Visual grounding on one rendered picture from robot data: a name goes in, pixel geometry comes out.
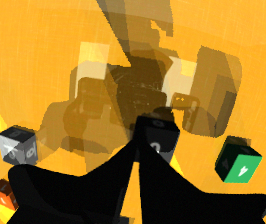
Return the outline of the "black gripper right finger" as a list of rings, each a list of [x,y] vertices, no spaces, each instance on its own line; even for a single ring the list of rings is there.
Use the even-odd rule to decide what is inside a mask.
[[[141,224],[202,224],[266,216],[266,193],[209,193],[190,184],[142,141],[138,157]]]

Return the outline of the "orange block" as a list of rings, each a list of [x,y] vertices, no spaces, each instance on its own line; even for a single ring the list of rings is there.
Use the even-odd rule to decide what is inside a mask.
[[[11,189],[11,184],[4,180],[0,180],[0,205],[7,206],[7,208],[11,208],[12,210],[19,208],[15,194],[13,194],[13,190]]]

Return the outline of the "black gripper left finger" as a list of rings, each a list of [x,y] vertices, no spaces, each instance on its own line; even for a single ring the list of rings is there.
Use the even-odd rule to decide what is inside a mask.
[[[27,204],[85,224],[118,224],[128,190],[136,140],[82,176],[36,165],[13,165],[8,180],[17,205]]]

